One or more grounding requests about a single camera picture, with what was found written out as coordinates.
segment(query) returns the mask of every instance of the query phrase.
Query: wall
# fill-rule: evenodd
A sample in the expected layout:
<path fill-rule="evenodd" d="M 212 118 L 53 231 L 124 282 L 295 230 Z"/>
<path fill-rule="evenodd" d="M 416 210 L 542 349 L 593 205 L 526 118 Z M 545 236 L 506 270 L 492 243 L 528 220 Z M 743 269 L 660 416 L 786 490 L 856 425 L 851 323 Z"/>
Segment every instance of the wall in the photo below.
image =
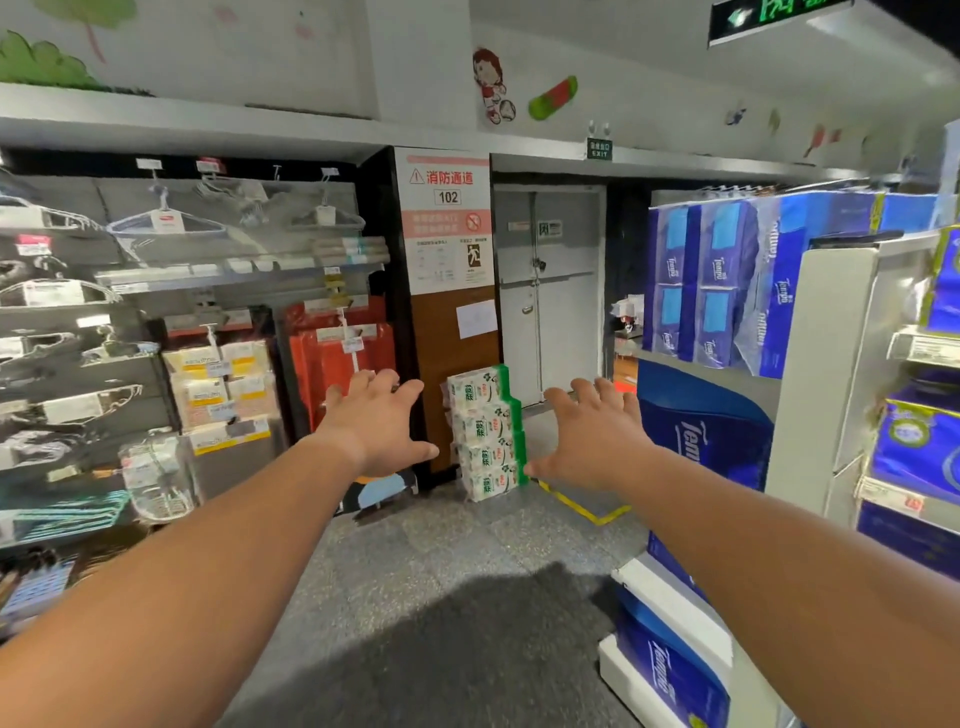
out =
<path fill-rule="evenodd" d="M 695 81 L 476 21 L 473 44 L 499 57 L 506 86 L 502 95 L 516 107 L 516 119 L 501 117 L 499 124 L 493 124 L 476 86 L 477 125 L 484 131 L 579 140 L 586 136 L 592 119 L 598 127 L 609 122 L 613 140 L 627 147 L 853 168 L 870 154 L 896 157 L 889 150 L 871 153 L 872 141 L 864 143 L 872 130 L 869 123 L 825 109 L 785 103 L 732 85 Z M 532 118 L 530 100 L 571 75 L 578 82 L 573 99 L 545 121 Z M 742 120 L 728 125 L 733 121 L 728 114 L 737 109 L 746 109 Z M 776 131 L 771 123 L 774 109 L 780 117 Z M 826 130 L 824 145 L 807 155 L 818 124 Z M 831 144 L 836 130 L 842 130 L 841 138 Z"/>
<path fill-rule="evenodd" d="M 7 0 L 0 81 L 372 116 L 361 33 L 352 0 Z"/>

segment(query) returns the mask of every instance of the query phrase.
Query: warning sign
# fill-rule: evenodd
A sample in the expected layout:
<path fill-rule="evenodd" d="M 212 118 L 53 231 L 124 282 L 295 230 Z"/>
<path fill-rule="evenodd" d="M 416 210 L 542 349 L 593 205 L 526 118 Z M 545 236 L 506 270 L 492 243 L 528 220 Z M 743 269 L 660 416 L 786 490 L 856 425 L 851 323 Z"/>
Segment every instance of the warning sign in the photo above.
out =
<path fill-rule="evenodd" d="M 493 285 L 490 158 L 396 149 L 413 295 Z"/>

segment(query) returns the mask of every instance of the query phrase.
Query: exit sign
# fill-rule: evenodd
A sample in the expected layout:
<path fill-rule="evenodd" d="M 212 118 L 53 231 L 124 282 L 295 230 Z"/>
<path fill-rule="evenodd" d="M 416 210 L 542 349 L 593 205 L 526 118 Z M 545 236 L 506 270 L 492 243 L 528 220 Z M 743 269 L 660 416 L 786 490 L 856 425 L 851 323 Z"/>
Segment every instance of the exit sign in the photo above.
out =
<path fill-rule="evenodd" d="M 587 159 L 613 161 L 613 142 L 610 139 L 587 138 Z"/>
<path fill-rule="evenodd" d="M 853 0 L 723 0 L 710 10 L 709 45 L 758 33 L 812 12 L 852 7 Z"/>

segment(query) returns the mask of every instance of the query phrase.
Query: finger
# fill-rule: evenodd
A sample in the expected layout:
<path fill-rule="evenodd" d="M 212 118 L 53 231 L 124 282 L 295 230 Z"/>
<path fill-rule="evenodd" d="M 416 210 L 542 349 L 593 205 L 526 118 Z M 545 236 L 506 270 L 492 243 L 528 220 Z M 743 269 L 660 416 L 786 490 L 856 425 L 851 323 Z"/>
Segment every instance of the finger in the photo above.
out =
<path fill-rule="evenodd" d="M 543 393 L 543 397 L 550 402 L 553 411 L 558 415 L 570 412 L 577 406 L 570 398 L 570 395 L 560 387 L 550 387 L 550 389 Z"/>
<path fill-rule="evenodd" d="M 367 388 L 370 386 L 371 379 L 373 379 L 373 372 L 370 370 L 363 369 L 357 372 L 350 380 L 348 394 L 353 397 L 361 392 L 366 392 Z"/>
<path fill-rule="evenodd" d="M 423 382 L 419 379 L 410 379 L 403 382 L 400 388 L 396 390 L 394 397 L 406 407 L 412 407 L 423 391 Z"/>
<path fill-rule="evenodd" d="M 383 369 L 373 378 L 370 390 L 378 395 L 389 395 L 399 382 L 400 375 L 393 369 Z"/>
<path fill-rule="evenodd" d="M 440 448 L 433 443 L 423 441 L 410 443 L 410 464 L 425 463 L 427 460 L 433 460 L 440 454 Z"/>
<path fill-rule="evenodd" d="M 597 392 L 600 394 L 600 401 L 609 404 L 617 409 L 623 409 L 623 395 L 616 391 L 613 382 L 599 376 L 593 381 Z"/>
<path fill-rule="evenodd" d="M 640 425 L 640 400 L 636 398 L 633 392 L 625 392 L 623 395 L 623 411 L 630 415 L 630 419 Z"/>
<path fill-rule="evenodd" d="M 539 460 L 531 460 L 523 466 L 523 474 L 537 480 L 550 480 L 554 474 L 554 455 L 547 455 Z"/>
<path fill-rule="evenodd" d="M 335 406 L 340 404 L 344 398 L 344 393 L 340 391 L 340 385 L 331 384 L 326 389 L 326 399 L 324 400 L 324 407 L 326 411 L 329 412 Z"/>
<path fill-rule="evenodd" d="M 586 379 L 574 379 L 570 382 L 570 386 L 573 387 L 573 391 L 577 393 L 577 401 L 580 404 L 589 404 L 594 407 L 599 406 L 600 395 L 597 393 L 596 387 L 593 386 L 592 382 Z"/>

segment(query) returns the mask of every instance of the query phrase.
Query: gray floor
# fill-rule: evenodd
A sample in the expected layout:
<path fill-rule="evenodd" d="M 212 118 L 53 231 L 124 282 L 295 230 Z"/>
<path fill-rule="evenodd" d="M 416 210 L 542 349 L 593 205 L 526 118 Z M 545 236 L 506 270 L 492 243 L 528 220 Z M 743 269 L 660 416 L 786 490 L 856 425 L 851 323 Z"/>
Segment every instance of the gray floor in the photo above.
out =
<path fill-rule="evenodd" d="M 443 486 L 335 519 L 220 726 L 637 726 L 596 645 L 609 573 L 646 536 L 536 484 L 484 503 Z"/>

